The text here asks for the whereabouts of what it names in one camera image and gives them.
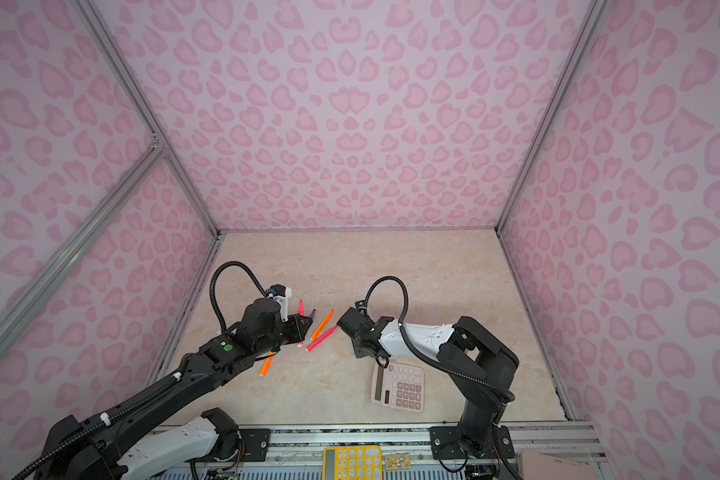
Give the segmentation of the pink highlighter pen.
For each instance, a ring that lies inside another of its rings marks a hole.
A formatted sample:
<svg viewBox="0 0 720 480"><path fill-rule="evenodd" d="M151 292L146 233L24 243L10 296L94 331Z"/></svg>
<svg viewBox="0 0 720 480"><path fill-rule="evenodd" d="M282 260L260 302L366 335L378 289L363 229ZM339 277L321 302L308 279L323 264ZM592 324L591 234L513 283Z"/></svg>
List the pink highlighter pen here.
<svg viewBox="0 0 720 480"><path fill-rule="evenodd" d="M298 347L302 347L302 346L303 346L303 335L302 335L302 333L301 333L301 332L302 332L302 330L301 330L301 317L304 315L304 313L305 313L305 309L304 309L303 299L300 299L300 301L299 301L299 306L298 306L298 310L297 310L297 315L298 315L298 318L297 318L297 327L298 327L298 329L297 329L297 330L298 330L298 333L299 333L299 342L297 343L297 346L298 346Z"/></svg>
<svg viewBox="0 0 720 480"><path fill-rule="evenodd" d="M328 339L338 328L337 325L334 325L333 327L329 328L325 332L322 332L320 336L318 336L315 340L313 340L307 347L307 352L312 352L315 348L317 348L321 343L323 343L326 339Z"/></svg>

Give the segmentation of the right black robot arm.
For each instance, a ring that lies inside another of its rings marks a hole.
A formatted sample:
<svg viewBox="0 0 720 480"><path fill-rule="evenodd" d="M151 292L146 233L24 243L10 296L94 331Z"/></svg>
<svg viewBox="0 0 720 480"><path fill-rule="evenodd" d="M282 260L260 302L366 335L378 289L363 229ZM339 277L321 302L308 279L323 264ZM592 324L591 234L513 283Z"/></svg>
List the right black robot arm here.
<svg viewBox="0 0 720 480"><path fill-rule="evenodd" d="M367 309L350 308L338 321L358 358L376 361L371 401L380 406L421 413L425 406L425 371L403 363L418 359L436 363L465 400L454 426L431 427L430 447L436 460L515 457L506 427L500 425L514 401L510 386L519 366L517 356L475 319L461 317L442 326L402 325L392 317L374 321Z"/></svg>

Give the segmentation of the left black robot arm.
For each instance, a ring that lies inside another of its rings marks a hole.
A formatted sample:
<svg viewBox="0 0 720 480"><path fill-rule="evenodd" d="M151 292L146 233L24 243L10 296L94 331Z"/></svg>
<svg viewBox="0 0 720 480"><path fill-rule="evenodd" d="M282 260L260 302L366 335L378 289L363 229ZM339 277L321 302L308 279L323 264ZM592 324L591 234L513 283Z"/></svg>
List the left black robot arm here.
<svg viewBox="0 0 720 480"><path fill-rule="evenodd" d="M179 366L127 400L78 421L69 415L49 432L41 456L16 479L123 479L127 451L196 399L224 386L265 355L305 340L313 319L281 316L273 298L259 298L243 319L185 354Z"/></svg>

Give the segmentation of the orange highlighter pen upper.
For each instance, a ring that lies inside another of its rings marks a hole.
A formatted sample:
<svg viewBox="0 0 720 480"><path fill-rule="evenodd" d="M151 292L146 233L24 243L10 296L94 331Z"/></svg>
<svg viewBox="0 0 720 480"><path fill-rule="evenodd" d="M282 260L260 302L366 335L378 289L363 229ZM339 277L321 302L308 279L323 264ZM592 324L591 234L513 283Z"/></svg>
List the orange highlighter pen upper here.
<svg viewBox="0 0 720 480"><path fill-rule="evenodd" d="M312 335L310 337L310 339L312 341L316 340L320 336L320 334L323 332L323 330L325 329L328 322L331 320L333 314L334 314L334 310L330 310L329 313L319 323L319 325L316 327L316 329L314 330L314 332L312 333Z"/></svg>

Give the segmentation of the orange highlighter pen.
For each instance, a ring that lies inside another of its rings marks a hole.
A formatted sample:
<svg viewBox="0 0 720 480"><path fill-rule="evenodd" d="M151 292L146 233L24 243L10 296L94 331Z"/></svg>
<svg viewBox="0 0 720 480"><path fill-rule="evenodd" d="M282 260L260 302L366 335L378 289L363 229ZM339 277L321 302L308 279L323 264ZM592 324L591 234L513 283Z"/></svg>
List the orange highlighter pen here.
<svg viewBox="0 0 720 480"><path fill-rule="evenodd" d="M274 356L275 356L275 353L270 353L270 354L267 355L266 358L263 360L262 366L261 366L261 368L260 368L260 370L259 370L259 376L260 376L260 377L265 377L265 376L267 375L268 370L269 370L269 368L270 368L270 366L271 366L271 363L272 363L272 361L273 361Z"/></svg>
<svg viewBox="0 0 720 480"><path fill-rule="evenodd" d="M334 310L330 310L329 313L319 323L319 325L316 327L316 329L314 330L314 332L312 333L312 335L310 337L310 339L312 341L316 340L320 336L320 334L323 332L323 330L325 329L328 322L331 320L333 314L334 314Z"/></svg>

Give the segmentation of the orange highlighter pen lower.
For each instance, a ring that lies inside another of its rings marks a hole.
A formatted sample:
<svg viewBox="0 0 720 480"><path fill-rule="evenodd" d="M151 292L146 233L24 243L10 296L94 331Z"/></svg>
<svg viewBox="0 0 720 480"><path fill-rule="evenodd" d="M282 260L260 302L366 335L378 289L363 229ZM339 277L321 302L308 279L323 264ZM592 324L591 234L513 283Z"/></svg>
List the orange highlighter pen lower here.
<svg viewBox="0 0 720 480"><path fill-rule="evenodd" d="M269 368L270 368L270 366L271 366L271 363L272 363L272 361L273 361L274 356L275 356L275 353L270 353L270 354L267 355L266 358L263 360L262 366L261 366L261 368L260 368L260 370L259 370L259 376L260 376L260 377L265 377L265 376L267 375L268 370L269 370Z"/></svg>

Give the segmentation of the pink desk calculator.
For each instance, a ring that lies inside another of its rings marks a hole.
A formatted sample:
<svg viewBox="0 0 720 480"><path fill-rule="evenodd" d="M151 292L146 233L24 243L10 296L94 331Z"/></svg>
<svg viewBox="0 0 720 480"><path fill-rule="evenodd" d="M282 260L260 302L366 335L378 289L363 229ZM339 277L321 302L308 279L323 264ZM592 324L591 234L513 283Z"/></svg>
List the pink desk calculator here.
<svg viewBox="0 0 720 480"><path fill-rule="evenodd" d="M372 404L422 413L425 406L425 371L422 367L390 362L376 365L371 381Z"/></svg>

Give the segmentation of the yellow calculator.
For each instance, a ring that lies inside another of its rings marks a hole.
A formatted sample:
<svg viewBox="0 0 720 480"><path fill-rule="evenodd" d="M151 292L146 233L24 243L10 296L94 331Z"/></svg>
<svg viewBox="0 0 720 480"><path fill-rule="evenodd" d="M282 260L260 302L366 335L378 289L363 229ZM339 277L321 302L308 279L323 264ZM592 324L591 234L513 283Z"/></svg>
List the yellow calculator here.
<svg viewBox="0 0 720 480"><path fill-rule="evenodd" d="M322 457L323 480L382 480L382 451L377 445L327 447Z"/></svg>

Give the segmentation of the small brown circuit board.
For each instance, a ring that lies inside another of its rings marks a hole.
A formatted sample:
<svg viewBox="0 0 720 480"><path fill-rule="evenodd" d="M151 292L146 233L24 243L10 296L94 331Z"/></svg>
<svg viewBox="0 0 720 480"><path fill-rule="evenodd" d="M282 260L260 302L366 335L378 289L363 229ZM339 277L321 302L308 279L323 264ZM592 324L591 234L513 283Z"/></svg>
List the small brown circuit board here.
<svg viewBox="0 0 720 480"><path fill-rule="evenodd" d="M393 454L384 457L385 468L388 472L409 470L412 461L409 454Z"/></svg>

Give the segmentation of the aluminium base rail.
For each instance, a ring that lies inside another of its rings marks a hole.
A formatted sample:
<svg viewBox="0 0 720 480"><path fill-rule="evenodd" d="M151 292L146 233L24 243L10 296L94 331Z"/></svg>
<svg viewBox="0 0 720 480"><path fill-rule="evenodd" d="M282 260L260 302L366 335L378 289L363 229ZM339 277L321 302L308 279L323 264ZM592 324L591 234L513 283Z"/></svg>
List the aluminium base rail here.
<svg viewBox="0 0 720 480"><path fill-rule="evenodd" d="M613 479L613 473L594 427L583 421L506 422L509 438L503 442L516 454L525 451L588 466L596 479ZM443 436L449 423L265 425L269 432L248 455L263 453L259 461L181 464L165 472L165 479L321 479L323 451L327 447L377 445L383 459L402 455L409 468L389 471L380 462L384 479L511 479L497 459L438 460L454 434Z"/></svg>

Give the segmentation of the aluminium frame strut left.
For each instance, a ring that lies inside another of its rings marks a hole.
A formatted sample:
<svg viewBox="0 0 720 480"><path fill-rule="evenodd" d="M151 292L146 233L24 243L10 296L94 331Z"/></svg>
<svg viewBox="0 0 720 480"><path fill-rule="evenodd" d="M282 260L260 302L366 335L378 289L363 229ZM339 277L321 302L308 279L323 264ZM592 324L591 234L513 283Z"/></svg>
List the aluminium frame strut left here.
<svg viewBox="0 0 720 480"><path fill-rule="evenodd" d="M0 361L164 156L164 143L157 141L151 145L136 165L120 179L80 227L45 263L39 275L16 295L15 301L2 312Z"/></svg>

